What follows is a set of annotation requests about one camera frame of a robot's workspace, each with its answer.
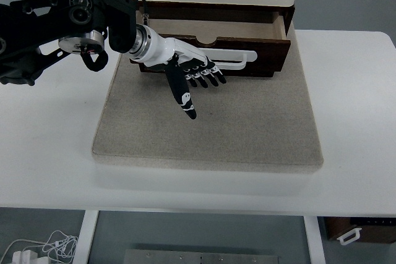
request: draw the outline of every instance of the cable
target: cable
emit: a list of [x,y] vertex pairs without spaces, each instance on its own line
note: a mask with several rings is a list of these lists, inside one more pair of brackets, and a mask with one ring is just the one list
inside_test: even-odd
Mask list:
[[146,0],[142,0],[143,2],[143,19],[144,22],[143,24],[148,26],[149,25],[149,7],[147,6]]
[[[61,233],[64,236],[64,239],[62,239],[60,241],[50,242],[51,238],[57,232]],[[73,261],[73,258],[75,255],[75,248],[77,247],[78,240],[79,240],[79,238],[77,236],[66,235],[65,233],[63,233],[60,230],[56,230],[56,231],[52,232],[46,242],[31,241],[29,239],[17,239],[15,241],[11,242],[11,244],[7,247],[6,251],[4,252],[4,255],[0,259],[0,264],[2,264],[2,261],[4,260],[4,257],[6,256],[8,250],[11,248],[11,246],[18,241],[39,244],[39,245],[29,245],[28,247],[25,247],[21,252],[22,263],[18,263],[18,264],[24,264],[23,254],[24,254],[25,250],[29,249],[29,248],[33,248],[33,247],[42,247],[41,250],[47,254],[47,257],[49,259],[51,259],[52,261],[55,261],[56,263],[70,264]],[[62,259],[70,259],[70,260],[68,262],[63,262],[63,261],[60,261],[60,259],[59,259],[60,257]]]
[[12,247],[12,245],[15,244],[16,242],[20,242],[20,241],[22,241],[22,242],[30,242],[30,243],[33,243],[33,244],[45,244],[45,242],[31,241],[30,239],[17,239],[15,241],[11,242],[10,245],[6,248],[6,251],[4,252],[3,256],[0,259],[0,264],[2,264],[2,261],[6,257],[6,254],[7,254],[8,250]]

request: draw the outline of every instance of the black cable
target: black cable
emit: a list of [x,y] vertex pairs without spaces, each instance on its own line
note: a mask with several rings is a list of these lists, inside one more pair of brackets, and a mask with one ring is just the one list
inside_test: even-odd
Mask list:
[[[147,6],[147,2],[146,0],[142,0],[143,2],[143,15],[148,17],[149,16],[149,7]],[[144,19],[144,25],[148,25],[147,23],[147,19]]]

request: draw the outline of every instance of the black fingertip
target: black fingertip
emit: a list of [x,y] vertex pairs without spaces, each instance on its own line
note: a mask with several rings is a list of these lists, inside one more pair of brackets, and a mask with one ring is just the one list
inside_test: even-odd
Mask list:
[[204,80],[203,77],[198,77],[197,78],[198,82],[200,83],[201,86],[203,86],[205,89],[208,87],[207,82]]
[[220,83],[227,83],[227,80],[225,79],[224,75],[219,73],[215,73],[215,75],[217,76],[217,79],[219,80]]
[[218,87],[218,82],[214,76],[208,75],[206,77],[210,80],[210,82],[212,83],[213,86]]
[[192,87],[194,87],[194,88],[198,87],[198,84],[197,84],[197,82],[194,79],[189,79],[188,81],[190,82],[190,85]]
[[197,118],[197,112],[195,109],[192,109],[190,111],[186,111],[186,114],[190,117],[190,119],[195,120]]

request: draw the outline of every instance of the white cable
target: white cable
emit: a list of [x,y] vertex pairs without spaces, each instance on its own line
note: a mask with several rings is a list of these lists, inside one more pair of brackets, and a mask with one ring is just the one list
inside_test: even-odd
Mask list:
[[[51,242],[50,243],[51,238],[53,237],[53,235],[56,232],[61,233],[65,238],[63,240],[55,241],[55,242]],[[24,242],[31,242],[31,243],[34,243],[34,244],[40,244],[40,245],[31,245],[31,246],[25,247],[22,250],[22,253],[21,253],[22,261],[23,261],[23,254],[24,254],[24,251],[26,249],[32,248],[32,247],[42,247],[41,250],[44,253],[47,253],[47,257],[49,259],[51,259],[52,261],[55,261],[56,263],[70,264],[73,261],[74,254],[75,254],[75,248],[77,246],[77,241],[78,240],[79,240],[79,238],[77,236],[68,236],[68,235],[66,235],[65,233],[63,233],[60,230],[56,230],[56,231],[52,232],[50,237],[48,238],[48,240],[46,242],[31,241],[31,240],[28,240],[28,239],[17,239],[16,241],[11,242],[11,244],[8,246],[8,248],[6,249],[6,251],[4,252],[4,255],[2,256],[2,258],[0,260],[0,264],[2,264],[2,261],[4,260],[4,257],[6,256],[6,253],[11,248],[11,246],[14,243],[18,242],[18,241],[24,241]],[[56,258],[53,258],[50,255],[51,252],[55,253],[54,256]],[[68,262],[63,262],[63,261],[59,260],[59,257],[61,257],[63,259],[70,259],[70,260]]]
[[7,254],[8,250],[12,247],[12,245],[15,244],[16,242],[19,242],[19,241],[22,241],[22,242],[30,242],[30,243],[33,243],[33,244],[45,244],[45,242],[41,242],[41,241],[31,241],[30,239],[17,239],[17,240],[15,240],[15,241],[11,242],[10,245],[6,248],[6,251],[4,252],[3,256],[2,256],[1,259],[0,259],[0,264],[2,264],[2,261],[3,261],[4,258],[6,257],[6,254]]

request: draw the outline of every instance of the white table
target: white table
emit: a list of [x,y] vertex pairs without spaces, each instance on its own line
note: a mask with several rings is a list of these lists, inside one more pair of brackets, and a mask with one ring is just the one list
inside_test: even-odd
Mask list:
[[96,164],[92,140],[118,58],[109,51],[99,73],[72,55],[34,87],[0,86],[0,206],[395,216],[394,45],[374,32],[297,37],[324,156],[315,173]]

